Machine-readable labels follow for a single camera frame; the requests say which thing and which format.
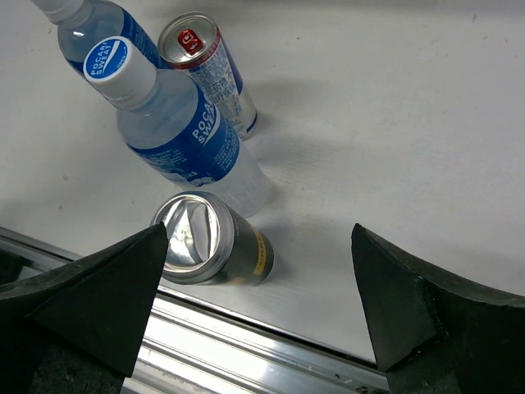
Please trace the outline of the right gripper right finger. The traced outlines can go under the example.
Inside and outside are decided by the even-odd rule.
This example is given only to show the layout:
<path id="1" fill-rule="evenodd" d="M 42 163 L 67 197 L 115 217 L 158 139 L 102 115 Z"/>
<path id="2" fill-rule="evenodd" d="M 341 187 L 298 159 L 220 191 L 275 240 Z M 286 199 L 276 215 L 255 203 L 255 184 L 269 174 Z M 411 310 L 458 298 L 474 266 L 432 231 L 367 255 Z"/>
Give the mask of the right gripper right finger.
<path id="1" fill-rule="evenodd" d="M 357 224 L 351 251 L 392 393 L 522 393 L 524 298 L 446 271 Z"/>

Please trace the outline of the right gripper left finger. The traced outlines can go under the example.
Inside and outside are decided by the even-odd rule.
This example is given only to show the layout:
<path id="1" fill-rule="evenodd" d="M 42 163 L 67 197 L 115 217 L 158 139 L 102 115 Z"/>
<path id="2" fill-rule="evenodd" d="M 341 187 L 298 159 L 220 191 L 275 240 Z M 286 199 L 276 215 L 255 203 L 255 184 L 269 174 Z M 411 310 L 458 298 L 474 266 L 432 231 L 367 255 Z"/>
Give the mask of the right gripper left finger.
<path id="1" fill-rule="evenodd" d="M 76 258 L 2 229 L 2 392 L 120 392 L 135 369 L 167 244 L 157 224 Z"/>

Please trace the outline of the black yellow can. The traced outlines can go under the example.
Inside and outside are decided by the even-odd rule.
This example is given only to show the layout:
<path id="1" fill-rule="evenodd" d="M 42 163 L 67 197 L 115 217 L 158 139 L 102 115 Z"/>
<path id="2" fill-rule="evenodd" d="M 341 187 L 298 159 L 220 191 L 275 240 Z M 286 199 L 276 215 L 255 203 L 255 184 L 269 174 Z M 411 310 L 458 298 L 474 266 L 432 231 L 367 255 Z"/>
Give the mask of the black yellow can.
<path id="1" fill-rule="evenodd" d="M 167 230 L 162 276 L 171 283 L 256 286 L 273 268 L 268 238 L 211 193 L 179 193 L 157 210 L 151 223 Z"/>

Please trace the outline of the blue label water bottle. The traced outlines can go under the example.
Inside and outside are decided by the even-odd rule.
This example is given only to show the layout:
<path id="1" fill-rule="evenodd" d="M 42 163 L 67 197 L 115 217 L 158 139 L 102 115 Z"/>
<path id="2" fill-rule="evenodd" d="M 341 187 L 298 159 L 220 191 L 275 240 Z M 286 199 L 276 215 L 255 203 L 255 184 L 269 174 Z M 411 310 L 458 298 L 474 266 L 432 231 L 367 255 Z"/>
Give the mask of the blue label water bottle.
<path id="1" fill-rule="evenodd" d="M 84 60 L 99 41 L 119 35 L 129 39 L 158 69 L 167 69 L 157 45 L 123 7 L 111 1 L 33 0 L 33 4 L 57 26 L 62 56 L 82 76 Z"/>
<path id="2" fill-rule="evenodd" d="M 188 76 L 157 69 L 132 43 L 111 36 L 84 60 L 84 77 L 115 109 L 121 138 L 182 190 L 212 193 L 244 217 L 269 181 L 218 106 Z"/>

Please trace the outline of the red tab silver can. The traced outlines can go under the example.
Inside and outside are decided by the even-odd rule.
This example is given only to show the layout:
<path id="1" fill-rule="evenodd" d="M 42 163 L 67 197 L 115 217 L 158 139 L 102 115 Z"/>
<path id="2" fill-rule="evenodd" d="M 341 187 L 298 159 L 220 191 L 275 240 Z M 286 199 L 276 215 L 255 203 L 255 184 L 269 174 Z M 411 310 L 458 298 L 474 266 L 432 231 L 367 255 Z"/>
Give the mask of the red tab silver can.
<path id="1" fill-rule="evenodd" d="M 211 17 L 202 12 L 178 16 L 161 31 L 157 48 L 172 69 L 185 73 L 205 91 L 242 140 L 253 134 L 258 111 Z"/>

